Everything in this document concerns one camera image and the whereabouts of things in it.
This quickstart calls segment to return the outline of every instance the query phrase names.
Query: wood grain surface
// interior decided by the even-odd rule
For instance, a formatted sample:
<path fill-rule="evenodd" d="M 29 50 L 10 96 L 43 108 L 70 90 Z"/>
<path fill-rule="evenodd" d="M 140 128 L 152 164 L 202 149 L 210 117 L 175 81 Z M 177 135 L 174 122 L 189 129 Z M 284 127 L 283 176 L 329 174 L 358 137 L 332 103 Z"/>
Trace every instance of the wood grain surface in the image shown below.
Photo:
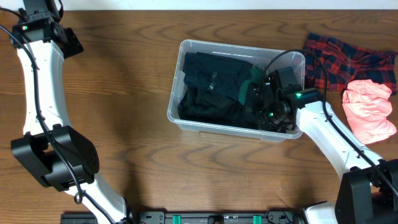
<path fill-rule="evenodd" d="M 12 15 L 0 13 L 11 28 Z M 282 143 L 182 131 L 166 116 L 178 48 L 185 39 L 268 49 L 302 48 L 310 32 L 374 50 L 398 50 L 397 11 L 79 11 L 65 12 L 85 48 L 63 69 L 74 128 L 90 139 L 100 171 L 136 209 L 262 211 L 336 199 L 340 181 L 303 134 Z M 22 136 L 21 63 L 0 33 L 0 223 L 59 223 L 86 211 L 41 187 L 14 159 Z M 346 123 L 341 95 L 328 95 Z M 389 119 L 397 126 L 398 98 Z M 398 137 L 369 147 L 398 157 Z"/>

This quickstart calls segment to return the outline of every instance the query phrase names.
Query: plaid cloth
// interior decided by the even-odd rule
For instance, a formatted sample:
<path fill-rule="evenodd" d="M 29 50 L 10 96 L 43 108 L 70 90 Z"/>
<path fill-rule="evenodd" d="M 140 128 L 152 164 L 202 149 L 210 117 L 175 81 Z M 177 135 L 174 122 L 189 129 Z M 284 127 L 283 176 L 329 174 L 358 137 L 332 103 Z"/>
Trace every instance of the plaid cloth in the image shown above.
<path fill-rule="evenodd" d="M 397 93 L 394 60 L 398 52 L 377 52 L 346 44 L 332 37 L 310 34 L 304 50 L 315 54 L 328 70 L 328 89 L 344 90 L 353 80 L 370 79 L 374 83 L 385 84 Z M 305 55 L 305 87 L 323 88 L 324 74 L 318 62 Z"/>

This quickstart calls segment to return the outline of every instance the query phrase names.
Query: pink cloth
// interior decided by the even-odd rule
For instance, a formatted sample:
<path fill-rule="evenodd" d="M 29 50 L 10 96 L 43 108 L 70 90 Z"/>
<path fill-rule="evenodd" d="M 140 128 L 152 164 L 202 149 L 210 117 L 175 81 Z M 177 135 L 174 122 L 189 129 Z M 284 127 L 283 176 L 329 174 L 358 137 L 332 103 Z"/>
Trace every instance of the pink cloth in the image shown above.
<path fill-rule="evenodd" d="M 372 80 L 354 80 L 343 93 L 343 109 L 354 135 L 363 143 L 370 144 L 387 139 L 397 132 L 386 119 L 392 112 L 388 98 L 391 90 Z"/>

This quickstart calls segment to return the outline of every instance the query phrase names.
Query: storage box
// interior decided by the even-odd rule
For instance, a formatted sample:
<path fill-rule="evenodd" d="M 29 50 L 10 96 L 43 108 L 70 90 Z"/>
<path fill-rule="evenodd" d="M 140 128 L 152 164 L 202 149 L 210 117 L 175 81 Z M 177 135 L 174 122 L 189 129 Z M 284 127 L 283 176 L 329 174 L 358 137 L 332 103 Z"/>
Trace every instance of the storage box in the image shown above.
<path fill-rule="evenodd" d="M 177 66 L 175 68 L 175 75 L 173 81 L 173 88 L 170 96 L 169 108 L 167 110 L 167 117 L 169 120 L 177 124 L 180 129 L 187 129 L 192 131 L 208 131 L 221 134 L 232 134 L 236 136 L 244 136 L 250 138 L 259 138 L 268 141 L 284 141 L 286 139 L 297 139 L 302 135 L 301 130 L 296 128 L 294 131 L 288 131 L 286 134 L 275 133 L 270 131 L 261 131 L 246 128 L 237 128 L 232 126 L 224 126 L 219 124 L 201 123 L 196 121 L 187 121 L 180 119 L 178 115 L 178 105 L 185 95 L 187 90 L 184 84 L 185 74 L 182 72 L 184 65 L 184 58 L 187 52 L 202 52 L 213 55 L 220 55 L 230 58 L 245 60 L 253 65 L 267 65 L 274 57 L 283 52 L 283 50 L 260 49 L 255 47 L 243 47 L 229 44 L 217 44 L 212 42 L 203 42 L 197 40 L 184 40 L 180 45 L 180 52 L 178 54 Z M 295 77 L 299 83 L 304 87 L 305 74 L 305 57 L 298 52 L 291 52 L 278 58 L 270 67 L 272 72 L 277 69 L 292 67 Z"/>

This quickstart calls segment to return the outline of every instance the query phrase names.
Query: white background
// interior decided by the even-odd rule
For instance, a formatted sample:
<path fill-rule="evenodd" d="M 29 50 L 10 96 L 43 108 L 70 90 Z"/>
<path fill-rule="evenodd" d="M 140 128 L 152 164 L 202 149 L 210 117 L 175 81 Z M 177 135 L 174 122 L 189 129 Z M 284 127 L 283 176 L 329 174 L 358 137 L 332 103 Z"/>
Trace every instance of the white background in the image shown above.
<path fill-rule="evenodd" d="M 63 0 L 63 4 L 65 10 L 398 9 L 398 0 Z M 0 6 L 17 10 L 23 3 L 0 0 Z"/>

